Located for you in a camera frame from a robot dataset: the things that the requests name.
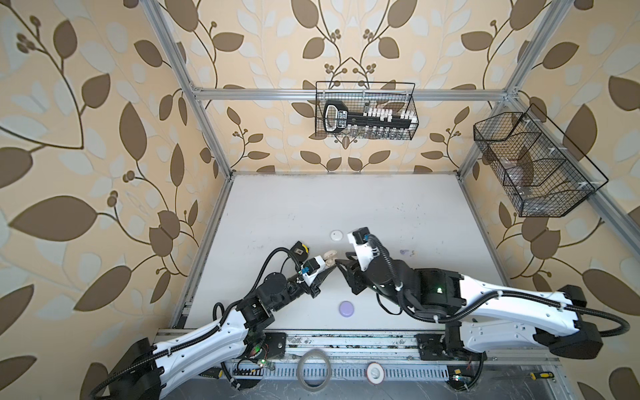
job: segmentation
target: white tabletop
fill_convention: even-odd
[[[353,251],[346,234],[369,227],[394,259],[412,268],[441,268],[500,284],[500,277],[467,201],[453,175],[239,175],[213,241],[185,328],[210,323],[217,301],[225,306],[247,294],[262,263],[276,247],[300,240],[310,256],[337,250],[339,258]],[[332,230],[344,234],[340,242]],[[284,253],[267,267],[279,271]],[[288,261],[286,276],[294,274]],[[366,289],[351,293],[335,270],[309,295],[275,313],[270,329],[432,330],[407,315],[390,316]],[[342,317],[342,301],[355,313]],[[383,299],[391,311],[398,307]]]

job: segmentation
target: black cable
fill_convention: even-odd
[[[391,312],[391,311],[389,311],[389,310],[387,309],[387,307],[385,307],[385,306],[384,306],[384,304],[382,304],[382,301],[380,301],[380,294],[379,294],[379,293],[376,293],[376,299],[378,299],[378,305],[379,305],[380,307],[382,307],[382,309],[383,309],[384,311],[386,311],[386,312],[387,312],[387,314],[391,314],[391,315],[393,315],[393,316],[399,316],[400,314],[402,314],[402,309],[401,309],[401,308],[400,308],[400,311],[399,311],[397,314],[396,314],[395,312]]]
[[[395,285],[396,290],[397,290],[399,287],[402,286],[402,282],[400,282],[400,279],[398,278],[398,275],[397,275],[396,269],[395,269],[395,267],[393,265],[392,259],[391,259],[391,257],[389,257],[388,250],[382,245],[382,243],[380,243],[380,240],[375,235],[368,234],[366,236],[366,238],[367,238],[367,241],[371,242],[375,247],[378,248],[378,251],[380,253],[380,257],[382,257],[382,259],[385,261],[385,264],[387,265],[387,267],[389,269],[389,273],[391,275],[391,279],[393,280],[394,285]],[[405,311],[410,317],[412,317],[414,319],[417,319],[419,321],[430,322],[430,323],[436,322],[433,318],[424,318],[424,317],[416,316],[415,313],[413,311],[411,311],[406,306],[406,303],[404,302],[404,291],[405,290],[406,289],[402,288],[397,293],[398,305],[400,306],[400,308],[403,311]],[[481,296],[478,300],[475,300],[473,302],[473,304],[469,305],[467,308],[465,308],[461,312],[459,312],[457,314],[454,314],[453,316],[441,318],[441,319],[438,320],[438,322],[439,323],[448,323],[448,322],[454,322],[454,321],[458,321],[460,319],[463,319],[464,317],[467,317],[469,314],[471,314],[474,311],[476,311],[483,303],[486,303],[490,299],[497,298],[499,296],[500,296],[500,294],[497,291],[492,291],[492,292],[486,293],[483,296]],[[562,304],[560,304],[560,302],[558,302],[558,301],[550,300],[550,299],[547,299],[547,298],[540,298],[538,296],[534,296],[533,294],[529,294],[529,293],[522,293],[522,292],[517,292],[517,291],[502,291],[502,296],[504,296],[504,297],[516,297],[516,298],[522,298],[522,299],[525,299],[525,300],[531,300],[531,301],[542,303],[542,304],[545,304],[545,305],[548,305],[548,306],[554,307],[554,308],[561,308],[562,307]],[[623,333],[628,332],[630,330],[630,328],[631,328],[631,326],[629,325],[629,322],[627,322],[627,320],[625,320],[624,318],[618,317],[618,316],[616,316],[614,314],[610,314],[608,312],[593,310],[592,308],[580,307],[580,306],[576,306],[576,305],[565,305],[564,309],[568,310],[568,311],[576,312],[578,314],[587,314],[587,315],[591,315],[591,316],[595,316],[595,317],[608,319],[608,320],[614,321],[614,322],[616,322],[616,323],[618,323],[620,325],[619,327],[617,327],[615,329],[600,331],[599,333],[600,333],[601,337],[611,337],[611,336],[622,335]]]
[[[284,264],[286,264],[287,260],[289,260],[291,257],[287,256],[286,259],[284,259],[284,261],[282,262],[282,267],[280,267],[280,273],[282,273],[282,270],[284,269]]]
[[[452,389],[458,391],[458,392],[466,392],[468,390],[470,390],[472,387],[474,387],[476,385],[476,383],[478,382],[478,380],[480,379],[480,374],[482,373],[483,367],[484,367],[484,356],[486,353],[482,353],[480,354],[480,361],[478,361],[478,366],[476,369],[476,373],[474,374],[473,378],[471,379],[471,382],[469,382],[469,384],[467,385],[466,383],[463,384],[462,387],[457,388],[455,387],[452,383],[451,380],[447,381],[447,385],[449,385]]]
[[[222,303],[217,302],[214,306],[213,306],[213,312],[211,313],[213,320],[217,320],[218,319],[218,313],[216,312],[217,308],[220,308],[220,314],[224,314],[225,313],[225,306],[222,305]]]
[[[229,315],[229,313],[231,312],[231,310],[238,305],[238,303],[240,303],[240,301],[235,301],[233,303],[231,303],[228,307],[228,309],[226,309],[226,311],[222,314],[222,318],[220,319],[220,324],[223,324],[226,320],[227,317]],[[220,330],[220,327],[218,325],[214,326],[213,328],[211,328],[211,330],[209,330],[207,333],[188,340],[184,343],[180,343],[177,344],[176,346],[171,347],[170,349],[165,349],[160,351],[159,353],[153,354],[153,355],[149,355],[147,357],[145,357],[144,359],[140,360],[139,362],[136,362],[135,364],[132,364],[130,366],[128,366],[127,368],[123,369],[120,372],[116,372],[114,374],[112,374],[111,376],[109,376],[107,379],[105,379],[104,381],[102,381],[99,385],[97,385],[95,388],[93,388],[93,390],[91,391],[91,393],[89,393],[89,396],[91,399],[100,399],[100,400],[108,400],[108,399],[112,399],[113,396],[100,396],[97,397],[96,395],[98,394],[98,392],[100,392],[102,389],[106,388],[107,386],[109,386],[111,383],[115,382],[116,380],[118,380],[121,376],[123,376],[124,374],[128,374],[131,371],[134,371],[140,367],[143,367],[146,364],[149,364],[151,361],[155,361],[158,358],[167,356],[171,353],[174,353],[176,351],[180,351],[182,349],[186,349],[190,346],[193,346],[194,344],[198,344],[200,342],[202,342],[205,339],[208,339],[209,337],[211,337],[211,335],[213,335],[214,333],[216,333],[217,331]]]
[[[285,252],[292,260],[293,262],[296,264],[296,272],[299,272],[302,269],[302,265],[300,264],[300,261],[296,258],[296,255],[293,254],[293,252],[285,247],[278,247],[277,249],[274,249],[268,256],[267,259],[264,261],[264,264],[262,265],[262,268],[260,269],[260,273],[258,274],[258,278],[255,280],[255,283],[253,284],[251,290],[249,291],[249,294],[251,294],[251,292],[253,292],[255,290],[255,288],[258,287],[258,285],[260,284],[260,281],[262,280],[262,274],[264,274],[264,270],[267,269],[267,265],[269,264],[269,261],[271,261],[271,259],[273,258],[273,256],[275,254],[277,254],[278,252]]]

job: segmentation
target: white object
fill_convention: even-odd
[[[367,379],[374,385],[379,385],[385,379],[385,370],[382,365],[372,362],[367,367]]]
[[[333,267],[335,265],[335,259],[337,256],[338,256],[337,250],[329,250],[328,252],[323,254],[322,258],[327,267]]]
[[[193,330],[177,339],[157,343],[157,349],[154,354],[202,336],[212,330],[218,324],[218,321],[216,320]],[[162,385],[166,384],[160,391],[160,398],[164,398],[183,382],[206,371],[212,365],[239,357],[244,353],[246,345],[243,341],[248,333],[248,330],[244,327],[245,322],[246,320],[240,311],[231,311],[222,325],[222,329],[211,335],[211,337],[186,349],[177,351],[170,356],[158,358],[156,365],[158,368],[164,367],[164,373],[160,375],[160,383]]]
[[[302,279],[304,279],[307,285],[309,286],[311,286],[311,284],[314,282],[318,274],[326,269],[326,263],[324,262],[322,257],[320,257],[319,255],[316,255],[314,258],[316,259],[316,262],[318,263],[318,265],[320,265],[320,268],[315,270],[314,273],[312,273],[311,275],[309,273],[302,274]]]

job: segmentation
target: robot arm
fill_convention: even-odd
[[[301,265],[293,252],[274,250],[262,267],[255,289],[232,303],[220,319],[155,346],[148,339],[134,343],[114,367],[119,372],[96,387],[91,396],[96,398],[109,386],[109,399],[161,399],[216,364],[222,365],[231,384],[239,388],[225,361],[256,356],[264,341],[263,330],[275,320],[272,312],[304,294],[315,298],[319,286],[336,267],[354,294],[368,287],[398,304],[412,318],[444,323],[438,352],[451,358],[478,353],[482,357],[489,349],[519,346],[546,346],[558,356],[594,358],[602,347],[601,337],[620,335],[629,329],[622,318],[585,308],[582,290],[576,286],[567,285],[557,292],[533,292],[481,282],[453,271],[412,269],[404,261],[391,259],[367,228],[349,233],[348,239],[355,249],[348,254],[349,260],[334,260],[334,252]],[[287,279],[281,273],[271,273],[258,285],[276,251],[286,251],[294,259],[297,274]],[[611,319],[620,327],[599,332],[595,324],[583,321],[581,314]],[[461,321],[468,316],[496,320]]]
[[[546,346],[557,356],[591,359],[600,351],[602,337],[620,335],[629,329],[618,316],[585,308],[587,302],[577,286],[566,285],[557,292],[534,292],[489,284],[453,271],[412,269],[404,261],[391,259],[368,228],[355,230],[347,237],[358,260],[338,260],[338,267],[353,293],[369,287],[413,318],[445,323],[445,351],[451,354]],[[595,324],[582,320],[582,314],[616,321],[620,327],[599,332]],[[461,321],[468,316],[497,320]]]

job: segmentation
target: black motor housing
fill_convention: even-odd
[[[420,279],[415,270],[402,260],[393,260],[393,262],[400,282],[419,300]],[[369,267],[364,271],[364,276],[369,281],[367,286],[397,304],[396,287],[391,279],[389,268],[382,257],[376,257],[369,263]]]

